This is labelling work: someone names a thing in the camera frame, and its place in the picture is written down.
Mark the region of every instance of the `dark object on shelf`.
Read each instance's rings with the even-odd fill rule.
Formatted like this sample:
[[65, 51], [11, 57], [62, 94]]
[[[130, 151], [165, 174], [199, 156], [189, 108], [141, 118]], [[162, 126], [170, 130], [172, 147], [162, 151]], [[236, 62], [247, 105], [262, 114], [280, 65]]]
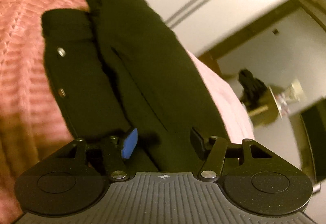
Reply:
[[315, 180], [321, 182], [326, 179], [326, 100], [320, 100], [300, 115], [310, 144]]
[[266, 85], [259, 79], [254, 78], [248, 69], [239, 72], [239, 82], [243, 87], [243, 102], [249, 110], [258, 107], [259, 98], [267, 90]]
[[[190, 137], [207, 157], [194, 175], [134, 174], [111, 138], [76, 139], [18, 178], [25, 213], [15, 223], [314, 223], [303, 214], [312, 184], [296, 167], [252, 139], [231, 144], [196, 131]], [[227, 159], [238, 164], [224, 174]]]

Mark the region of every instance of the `silver button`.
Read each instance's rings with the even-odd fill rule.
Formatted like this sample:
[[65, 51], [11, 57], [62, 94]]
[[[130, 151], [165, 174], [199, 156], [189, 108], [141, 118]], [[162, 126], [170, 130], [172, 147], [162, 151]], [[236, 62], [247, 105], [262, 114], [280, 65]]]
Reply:
[[64, 57], [66, 55], [66, 51], [61, 47], [59, 47], [57, 51], [61, 57]]
[[58, 93], [59, 93], [59, 96], [62, 97], [62, 98], [66, 96], [66, 93], [65, 93], [65, 91], [63, 89], [59, 89]]
[[217, 176], [216, 172], [214, 172], [212, 170], [202, 171], [202, 173], [200, 175], [206, 179], [213, 179]]
[[116, 170], [113, 173], [111, 173], [111, 177], [115, 179], [123, 179], [127, 176], [127, 174], [124, 171]]

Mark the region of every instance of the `pink knit blanket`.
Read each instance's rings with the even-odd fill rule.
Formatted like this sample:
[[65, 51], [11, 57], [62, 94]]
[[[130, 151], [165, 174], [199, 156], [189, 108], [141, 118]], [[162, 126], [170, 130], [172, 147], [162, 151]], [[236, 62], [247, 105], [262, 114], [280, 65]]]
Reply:
[[[40, 17], [54, 8], [87, 9], [85, 0], [0, 0], [0, 223], [21, 214], [15, 179], [72, 140], [43, 67]], [[230, 86], [189, 54], [219, 109], [232, 142], [253, 138]]]

